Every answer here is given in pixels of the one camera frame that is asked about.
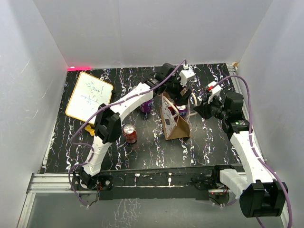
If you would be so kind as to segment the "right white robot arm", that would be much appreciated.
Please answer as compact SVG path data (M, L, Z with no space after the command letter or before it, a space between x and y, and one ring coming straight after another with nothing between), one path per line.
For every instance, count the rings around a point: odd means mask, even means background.
M246 177L241 177L232 165L216 166L212 172L212 184L216 188L227 186L239 200L243 215L252 217L278 217L285 204L285 183L280 184L274 175L261 164L254 152L255 144L249 138L249 121L242 111L242 94L229 92L225 102L218 93L207 97L194 110L204 119L215 117L222 121L223 131L237 150Z

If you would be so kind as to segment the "purple Fanta can front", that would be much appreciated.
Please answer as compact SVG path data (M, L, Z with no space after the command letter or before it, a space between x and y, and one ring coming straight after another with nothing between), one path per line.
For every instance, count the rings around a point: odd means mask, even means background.
M179 115L181 116L181 118L184 119L186 117L188 107L186 105L181 105L181 106L177 105L176 108L178 109Z

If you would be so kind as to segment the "red cola can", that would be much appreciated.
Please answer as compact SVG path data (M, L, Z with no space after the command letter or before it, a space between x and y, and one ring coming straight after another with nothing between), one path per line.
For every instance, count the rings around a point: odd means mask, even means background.
M137 141L136 128L132 124L126 124L123 127L123 135L125 136L126 142L129 144L133 144Z
M176 111L175 111L175 103L172 99L169 100L169 102L166 104L168 109L170 110L171 114L174 116L176 114Z

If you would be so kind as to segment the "red cola can front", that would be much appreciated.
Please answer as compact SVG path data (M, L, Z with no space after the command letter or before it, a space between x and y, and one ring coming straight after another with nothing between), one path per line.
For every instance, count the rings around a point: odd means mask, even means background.
M129 144L133 144L137 141L136 128L132 124L126 124L123 127L123 135L125 136L126 142Z

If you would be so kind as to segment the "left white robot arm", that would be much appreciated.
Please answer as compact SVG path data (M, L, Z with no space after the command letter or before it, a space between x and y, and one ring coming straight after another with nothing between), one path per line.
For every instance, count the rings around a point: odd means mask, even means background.
M94 139L89 146L88 157L84 163L74 165L70 169L71 173L78 172L79 183L89 190L97 186L97 175L104 157L112 143L122 135L122 121L126 116L163 92L170 95L177 105L187 104L192 91L185 90L185 87L194 77L194 71L184 61L178 66L165 63L160 70L146 77L118 101L108 105L101 104L93 114Z

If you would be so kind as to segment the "brown canvas tote bag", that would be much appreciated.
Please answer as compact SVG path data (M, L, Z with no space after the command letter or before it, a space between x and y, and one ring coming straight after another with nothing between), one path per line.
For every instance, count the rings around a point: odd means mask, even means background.
M161 106L160 115L163 126L163 131L166 140L173 140L179 138L190 138L190 121L189 118L196 114L195 111L191 111L190 98L188 100L188 111L186 117L183 119L179 115L179 111L175 108L176 114L173 116L167 107L167 103L171 98L166 92L161 94Z

